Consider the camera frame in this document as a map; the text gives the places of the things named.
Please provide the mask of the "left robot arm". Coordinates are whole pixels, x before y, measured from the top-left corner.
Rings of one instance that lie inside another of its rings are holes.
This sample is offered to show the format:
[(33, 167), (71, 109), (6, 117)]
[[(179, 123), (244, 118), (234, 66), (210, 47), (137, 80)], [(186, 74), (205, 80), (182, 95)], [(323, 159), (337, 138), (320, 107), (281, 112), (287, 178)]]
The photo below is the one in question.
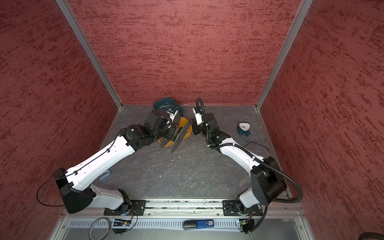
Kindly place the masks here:
[(130, 125), (121, 129), (114, 140), (82, 163), (54, 172), (65, 208), (69, 214), (86, 208), (104, 208), (126, 215), (131, 201), (123, 190), (97, 187), (93, 181), (110, 167), (157, 140), (165, 143), (173, 138), (179, 113), (152, 110), (143, 125)]

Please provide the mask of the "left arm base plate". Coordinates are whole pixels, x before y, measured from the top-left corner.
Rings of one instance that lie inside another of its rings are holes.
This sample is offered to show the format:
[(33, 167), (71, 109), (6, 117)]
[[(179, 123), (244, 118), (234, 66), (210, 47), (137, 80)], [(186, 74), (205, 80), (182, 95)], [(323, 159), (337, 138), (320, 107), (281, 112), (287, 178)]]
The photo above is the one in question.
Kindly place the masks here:
[(124, 201), (116, 210), (105, 208), (104, 216), (142, 216), (146, 208), (146, 200)]

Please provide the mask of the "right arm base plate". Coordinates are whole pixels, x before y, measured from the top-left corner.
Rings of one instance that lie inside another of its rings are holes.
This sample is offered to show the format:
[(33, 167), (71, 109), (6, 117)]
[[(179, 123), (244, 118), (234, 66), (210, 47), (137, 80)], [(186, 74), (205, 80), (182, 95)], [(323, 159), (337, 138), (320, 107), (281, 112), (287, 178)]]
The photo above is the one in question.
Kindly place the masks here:
[(263, 215), (263, 210), (259, 205), (246, 208), (236, 200), (223, 200), (222, 205), (224, 216), (261, 217)]

